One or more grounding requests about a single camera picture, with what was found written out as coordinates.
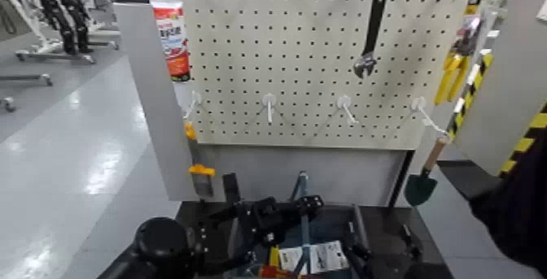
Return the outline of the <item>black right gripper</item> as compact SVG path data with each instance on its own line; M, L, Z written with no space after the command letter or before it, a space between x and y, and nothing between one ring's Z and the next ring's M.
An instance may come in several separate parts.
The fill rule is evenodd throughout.
M422 244L416 242L408 225L400 226L399 235L405 253L411 260L422 260ZM360 243L347 248L348 262L360 279L404 279L412 263L406 259L373 259L371 252Z

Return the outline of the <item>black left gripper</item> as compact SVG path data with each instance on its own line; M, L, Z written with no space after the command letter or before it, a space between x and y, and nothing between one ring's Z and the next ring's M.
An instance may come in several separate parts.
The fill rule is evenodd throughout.
M314 220L325 206L320 195L302 196L295 204L278 203L268 197L238 208L244 246L276 246L285 241L287 231L300 223L300 217Z

